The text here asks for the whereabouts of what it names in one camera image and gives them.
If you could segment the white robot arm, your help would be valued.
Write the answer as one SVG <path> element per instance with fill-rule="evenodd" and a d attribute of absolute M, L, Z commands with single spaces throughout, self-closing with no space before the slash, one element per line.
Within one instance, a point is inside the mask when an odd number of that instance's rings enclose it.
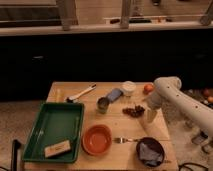
<path fill-rule="evenodd" d="M 154 80 L 154 90 L 146 98 L 151 110 L 159 109 L 168 100 L 192 120 L 204 133 L 213 138 L 213 109 L 180 91 L 181 79 L 176 76 Z"/>

